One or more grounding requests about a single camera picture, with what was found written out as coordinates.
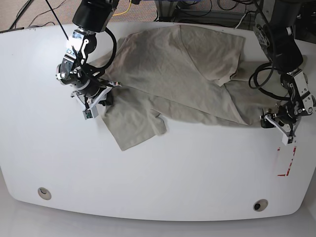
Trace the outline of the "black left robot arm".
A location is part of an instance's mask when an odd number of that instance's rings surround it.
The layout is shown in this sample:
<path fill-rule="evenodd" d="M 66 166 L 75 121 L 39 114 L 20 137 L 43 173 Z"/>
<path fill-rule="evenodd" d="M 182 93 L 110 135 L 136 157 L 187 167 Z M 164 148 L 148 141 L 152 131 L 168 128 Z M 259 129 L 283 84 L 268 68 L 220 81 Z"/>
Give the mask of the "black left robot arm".
<path fill-rule="evenodd" d="M 306 75 L 300 69 L 303 56 L 295 42 L 295 22 L 300 13 L 315 7 L 313 0 L 255 0 L 254 33 L 269 62 L 260 65 L 250 76 L 248 84 L 263 94 L 283 101 L 277 113 L 264 112 L 260 116 L 263 128 L 277 128 L 283 143 L 291 144 L 301 117 L 310 116 L 316 100 L 308 89 Z M 280 75 L 280 84 L 288 92 L 277 96 L 264 89 L 273 72 Z"/>

